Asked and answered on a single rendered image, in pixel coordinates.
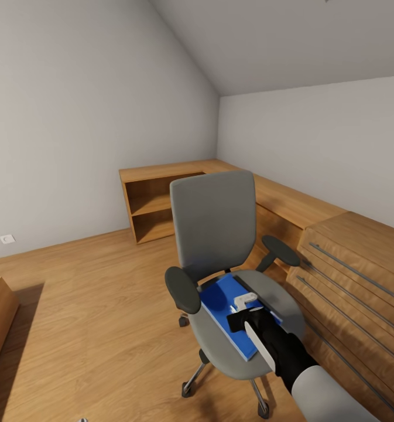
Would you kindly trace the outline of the folder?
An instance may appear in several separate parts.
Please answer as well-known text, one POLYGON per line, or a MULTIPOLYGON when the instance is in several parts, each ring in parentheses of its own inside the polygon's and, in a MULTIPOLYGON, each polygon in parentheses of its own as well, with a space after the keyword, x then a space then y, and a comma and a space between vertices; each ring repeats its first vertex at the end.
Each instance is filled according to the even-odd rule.
MULTIPOLYGON (((258 348, 256 348, 246 331, 231 332, 227 315, 234 313, 232 309, 237 311, 237 306, 234 305, 233 299, 249 292, 250 290, 231 274, 227 274, 225 277, 200 292, 201 305, 221 328, 224 335, 227 336, 231 344, 246 362, 258 352, 258 348)), ((259 299, 249 302, 246 306, 248 309, 265 307, 265 310, 273 315, 276 323, 279 326, 282 326, 283 321, 259 299)))

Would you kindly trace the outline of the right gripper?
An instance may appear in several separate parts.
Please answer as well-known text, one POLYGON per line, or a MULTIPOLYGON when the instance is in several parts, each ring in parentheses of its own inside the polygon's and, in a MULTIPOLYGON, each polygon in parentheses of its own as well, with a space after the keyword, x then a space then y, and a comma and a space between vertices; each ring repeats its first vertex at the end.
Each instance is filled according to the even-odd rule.
POLYGON ((242 317, 245 314, 245 312, 248 309, 242 310, 242 311, 234 311, 233 314, 231 315, 227 315, 227 319, 228 319, 228 323, 229 323, 229 328, 231 330, 232 333, 244 330, 243 324, 242 324, 242 317))

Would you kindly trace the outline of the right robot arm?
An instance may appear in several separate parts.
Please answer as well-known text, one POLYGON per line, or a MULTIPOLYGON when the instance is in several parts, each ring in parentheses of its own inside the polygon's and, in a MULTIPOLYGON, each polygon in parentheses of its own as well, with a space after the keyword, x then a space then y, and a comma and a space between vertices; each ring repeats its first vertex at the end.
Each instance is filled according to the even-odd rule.
POLYGON ((265 307, 248 309, 254 292, 235 297, 227 315, 232 333, 244 330, 303 413, 307 422, 381 422, 359 404, 310 356, 293 333, 279 326, 265 307))

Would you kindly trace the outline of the swivel chair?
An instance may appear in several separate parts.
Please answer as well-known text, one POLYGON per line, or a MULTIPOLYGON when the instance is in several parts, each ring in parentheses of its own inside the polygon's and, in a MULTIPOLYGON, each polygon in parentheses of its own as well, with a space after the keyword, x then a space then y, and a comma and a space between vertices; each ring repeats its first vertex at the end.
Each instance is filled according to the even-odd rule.
POLYGON ((272 373, 258 351, 247 362, 231 344, 221 328, 201 305, 200 292, 227 274, 233 275, 250 292, 254 292, 282 321, 287 333, 301 341, 306 325, 294 298, 277 281, 263 272, 275 261, 291 267, 300 265, 299 256, 286 243, 264 235, 262 243, 270 251, 256 270, 231 268, 241 266, 256 243, 256 193, 254 174, 249 170, 208 173, 174 180, 170 184, 170 201, 181 267, 166 270, 165 283, 180 313, 179 325, 189 319, 197 338, 201 365, 184 382, 181 396, 191 396, 191 386, 208 363, 235 380, 249 380, 258 403, 258 415, 268 420, 269 406, 254 381, 272 373), (198 281, 225 271, 202 285, 198 281))

